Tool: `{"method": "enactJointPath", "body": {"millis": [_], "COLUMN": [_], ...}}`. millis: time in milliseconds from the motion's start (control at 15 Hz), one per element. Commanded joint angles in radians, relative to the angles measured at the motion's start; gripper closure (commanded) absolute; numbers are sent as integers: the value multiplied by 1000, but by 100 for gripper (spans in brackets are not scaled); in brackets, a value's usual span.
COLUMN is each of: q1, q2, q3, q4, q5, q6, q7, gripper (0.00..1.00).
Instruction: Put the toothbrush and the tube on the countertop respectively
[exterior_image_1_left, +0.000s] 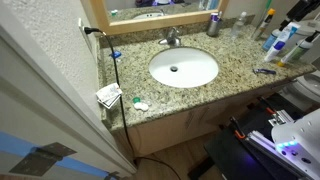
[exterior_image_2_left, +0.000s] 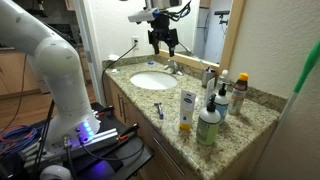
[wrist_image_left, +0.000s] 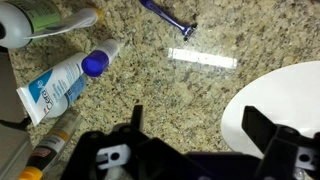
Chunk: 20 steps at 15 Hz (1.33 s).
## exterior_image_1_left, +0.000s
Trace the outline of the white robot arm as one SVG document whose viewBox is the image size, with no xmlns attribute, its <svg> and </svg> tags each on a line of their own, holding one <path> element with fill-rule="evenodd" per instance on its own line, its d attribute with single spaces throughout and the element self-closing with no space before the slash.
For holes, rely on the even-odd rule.
<svg viewBox="0 0 320 180">
<path fill-rule="evenodd" d="M 294 32 L 294 21 L 300 21 L 319 6 L 320 0 L 299 0 L 281 23 L 276 42 L 286 42 Z M 276 151 L 289 164 L 302 171 L 311 180 L 320 180 L 320 110 L 301 119 L 275 125 L 271 135 Z"/>
</svg>

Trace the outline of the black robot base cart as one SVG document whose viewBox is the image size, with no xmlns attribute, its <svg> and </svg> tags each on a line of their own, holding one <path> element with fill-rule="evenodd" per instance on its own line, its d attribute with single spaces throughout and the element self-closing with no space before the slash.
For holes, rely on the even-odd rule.
<svg viewBox="0 0 320 180">
<path fill-rule="evenodd" d="M 285 123 L 296 121 L 307 115 L 279 94 L 274 94 L 266 100 L 285 116 Z M 233 134 L 231 124 L 207 141 L 204 149 L 208 157 L 189 171 L 188 177 L 191 180 L 199 180 L 213 166 L 218 167 L 225 180 L 274 180 L 272 176 L 264 173 L 245 152 Z"/>
</svg>

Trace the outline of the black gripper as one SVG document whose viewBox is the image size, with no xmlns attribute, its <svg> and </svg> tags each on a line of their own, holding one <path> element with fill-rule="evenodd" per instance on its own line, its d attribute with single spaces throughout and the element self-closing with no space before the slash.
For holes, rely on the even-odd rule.
<svg viewBox="0 0 320 180">
<path fill-rule="evenodd" d="M 319 6 L 320 0 L 299 0 L 299 2 L 287 13 L 287 17 L 290 20 L 300 21 Z"/>
</svg>

